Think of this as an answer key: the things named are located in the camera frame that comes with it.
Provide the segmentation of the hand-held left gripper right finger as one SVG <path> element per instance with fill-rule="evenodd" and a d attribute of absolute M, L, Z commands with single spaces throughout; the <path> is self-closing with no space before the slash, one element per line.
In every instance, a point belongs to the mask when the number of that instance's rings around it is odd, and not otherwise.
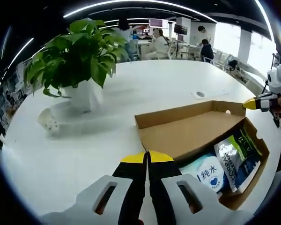
<path fill-rule="evenodd" d="M 174 160 L 148 151 L 150 196 L 160 225 L 218 225 L 217 194 L 190 174 L 182 174 Z"/>

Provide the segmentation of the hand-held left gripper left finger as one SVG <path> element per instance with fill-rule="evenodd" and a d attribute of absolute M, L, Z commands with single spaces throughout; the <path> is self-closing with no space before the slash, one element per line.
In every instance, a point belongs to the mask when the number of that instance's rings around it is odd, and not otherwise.
<path fill-rule="evenodd" d="M 78 225 L 137 225 L 145 196 L 147 155 L 122 159 L 111 176 L 105 175 L 76 198 Z"/>

